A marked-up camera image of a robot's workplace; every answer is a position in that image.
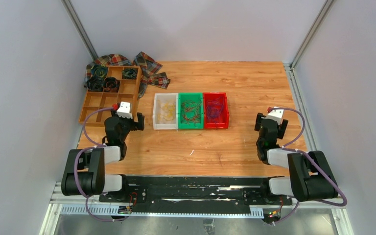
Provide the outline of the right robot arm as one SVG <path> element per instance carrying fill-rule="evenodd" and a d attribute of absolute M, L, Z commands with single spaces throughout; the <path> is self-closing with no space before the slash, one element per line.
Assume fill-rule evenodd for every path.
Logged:
<path fill-rule="evenodd" d="M 273 204 L 280 196 L 290 196 L 299 202 L 321 201 L 338 197 L 337 183 L 322 151 L 304 152 L 281 147 L 277 141 L 284 137 L 288 124 L 282 110 L 267 115 L 258 113 L 254 130 L 258 132 L 257 156 L 266 165 L 280 166 L 289 176 L 263 180 L 260 197 Z"/>

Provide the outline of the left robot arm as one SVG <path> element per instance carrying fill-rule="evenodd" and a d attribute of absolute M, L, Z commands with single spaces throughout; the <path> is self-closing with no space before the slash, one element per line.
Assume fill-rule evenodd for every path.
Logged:
<path fill-rule="evenodd" d="M 131 131 L 144 130 L 144 115 L 137 113 L 138 120 L 135 121 L 132 117 L 121 117 L 113 108 L 99 111 L 111 113 L 104 121 L 103 142 L 93 142 L 92 147 L 69 151 L 61 191 L 65 196 L 84 197 L 111 192 L 118 202 L 125 202 L 130 197 L 125 175 L 107 174 L 105 166 L 124 160 L 127 151 L 125 140 Z"/>

